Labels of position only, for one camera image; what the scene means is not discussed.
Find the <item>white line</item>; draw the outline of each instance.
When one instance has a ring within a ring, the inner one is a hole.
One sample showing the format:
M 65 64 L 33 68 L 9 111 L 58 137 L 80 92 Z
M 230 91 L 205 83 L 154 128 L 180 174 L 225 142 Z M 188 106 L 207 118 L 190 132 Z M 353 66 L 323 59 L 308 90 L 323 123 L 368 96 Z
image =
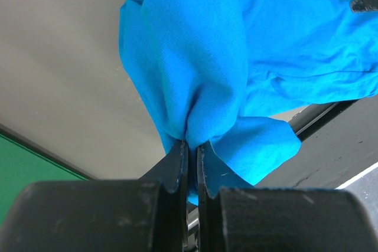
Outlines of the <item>white line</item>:
M 375 170 L 376 168 L 378 168 L 378 162 L 376 162 L 374 165 L 371 165 L 370 167 L 368 167 L 367 169 L 365 169 L 364 171 L 361 171 L 359 174 L 357 174 L 356 176 L 352 177 L 351 179 L 349 179 L 347 182 L 341 184 L 339 187 L 337 187 L 336 189 L 345 189 L 346 187 L 348 187 L 349 185 L 351 185 L 352 183 L 356 182 L 357 180 L 359 180 L 360 178 L 364 177 L 365 175 L 367 175 L 369 172 Z

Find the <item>blue towel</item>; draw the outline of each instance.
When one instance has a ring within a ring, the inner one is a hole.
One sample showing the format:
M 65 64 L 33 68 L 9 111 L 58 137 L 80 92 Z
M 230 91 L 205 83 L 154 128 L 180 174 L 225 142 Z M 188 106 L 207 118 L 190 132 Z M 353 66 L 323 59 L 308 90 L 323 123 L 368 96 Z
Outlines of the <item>blue towel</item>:
M 351 0 L 127 0 L 123 65 L 169 151 L 215 151 L 251 184 L 299 150 L 268 118 L 378 90 L 378 13 Z

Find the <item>green surface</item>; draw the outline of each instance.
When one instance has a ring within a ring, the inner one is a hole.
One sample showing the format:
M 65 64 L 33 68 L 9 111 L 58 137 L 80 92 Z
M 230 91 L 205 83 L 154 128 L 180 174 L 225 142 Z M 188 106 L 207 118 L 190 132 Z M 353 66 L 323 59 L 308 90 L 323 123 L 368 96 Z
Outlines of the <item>green surface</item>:
M 0 224 L 18 193 L 35 181 L 84 179 L 0 135 Z

